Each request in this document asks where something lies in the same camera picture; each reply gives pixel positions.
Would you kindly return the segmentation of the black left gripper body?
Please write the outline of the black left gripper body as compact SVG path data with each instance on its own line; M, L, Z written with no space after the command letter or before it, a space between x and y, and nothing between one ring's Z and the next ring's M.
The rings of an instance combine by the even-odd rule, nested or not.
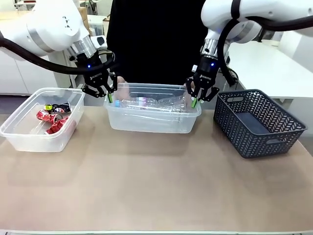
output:
M77 55L77 68L86 69L83 74L85 83L89 86L105 86L108 81L108 68L111 65L111 60L102 62L99 52L96 52L92 57L88 58L84 53Z

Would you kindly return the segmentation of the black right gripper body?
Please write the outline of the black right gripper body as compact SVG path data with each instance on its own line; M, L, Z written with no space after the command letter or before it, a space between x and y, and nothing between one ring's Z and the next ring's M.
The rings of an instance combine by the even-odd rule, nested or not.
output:
M218 73L218 60L202 56L196 69L196 86L209 89L215 85Z

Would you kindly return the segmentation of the person's right hand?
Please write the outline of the person's right hand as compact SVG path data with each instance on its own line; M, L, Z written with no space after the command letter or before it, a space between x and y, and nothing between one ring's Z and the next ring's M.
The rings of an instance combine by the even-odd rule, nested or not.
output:
M129 85L126 80L122 76L117 77L117 82L122 83L122 86L118 85L118 90L115 93L115 96L119 100L128 99L129 98Z

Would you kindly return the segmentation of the person's left hand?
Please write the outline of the person's left hand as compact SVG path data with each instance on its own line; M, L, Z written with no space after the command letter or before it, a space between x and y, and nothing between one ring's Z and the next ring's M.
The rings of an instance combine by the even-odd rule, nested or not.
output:
M194 89L195 89L195 84L194 84L193 81L191 82L190 86L191 86L192 91L194 91ZM185 91L185 104L186 104L186 107L187 107L187 108L191 108L191 104L192 104L192 99L191 99L191 98L192 98L192 97L191 97L191 95L188 93L188 91Z

